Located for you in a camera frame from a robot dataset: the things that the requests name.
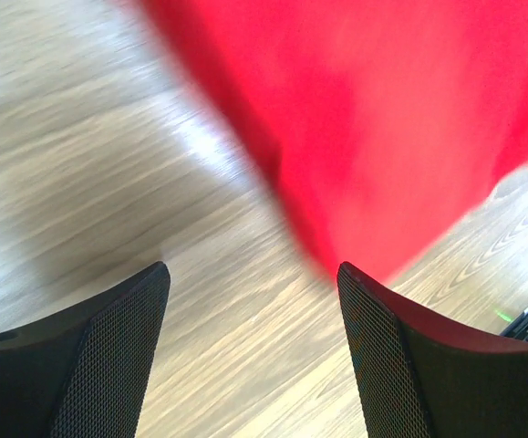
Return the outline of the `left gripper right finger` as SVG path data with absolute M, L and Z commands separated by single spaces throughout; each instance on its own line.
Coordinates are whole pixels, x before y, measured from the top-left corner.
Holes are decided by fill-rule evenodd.
M 355 266 L 337 275 L 371 437 L 528 437 L 528 342 L 442 316 Z

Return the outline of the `red t shirt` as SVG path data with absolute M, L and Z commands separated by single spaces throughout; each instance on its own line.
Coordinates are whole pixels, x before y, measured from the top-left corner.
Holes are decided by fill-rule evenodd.
M 144 1 L 305 250 L 385 280 L 528 164 L 528 1 Z

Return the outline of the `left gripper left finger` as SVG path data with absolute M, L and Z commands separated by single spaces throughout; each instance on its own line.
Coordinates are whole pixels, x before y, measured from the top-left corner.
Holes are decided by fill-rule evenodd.
M 0 333 L 0 437 L 133 437 L 167 307 L 159 261 Z

